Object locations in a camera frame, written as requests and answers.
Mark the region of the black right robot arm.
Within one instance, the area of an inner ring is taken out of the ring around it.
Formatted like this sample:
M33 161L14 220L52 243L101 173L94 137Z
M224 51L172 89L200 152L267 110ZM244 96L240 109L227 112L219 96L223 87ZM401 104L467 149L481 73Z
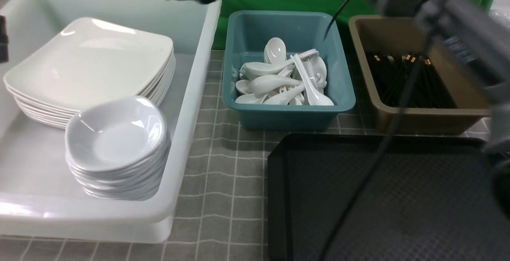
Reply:
M177 0L210 4L217 0ZM464 65L467 76L489 98L492 127L484 151L488 154L509 152L509 32L470 0L369 0L387 17L410 17L425 33L424 51L433 43L444 45ZM337 16L350 0L345 0L331 18L326 38ZM415 87L422 64L417 64L404 86L397 116L382 140L370 170L348 203L348 211L367 187L381 164L382 157L396 133ZM500 161L492 172L492 194L502 210L509 214L509 157Z

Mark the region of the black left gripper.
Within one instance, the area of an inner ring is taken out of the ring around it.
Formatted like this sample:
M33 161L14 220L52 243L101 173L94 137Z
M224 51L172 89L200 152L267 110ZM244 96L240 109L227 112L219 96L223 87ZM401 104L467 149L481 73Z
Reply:
M9 60L8 43L6 18L0 16L0 63L7 63Z

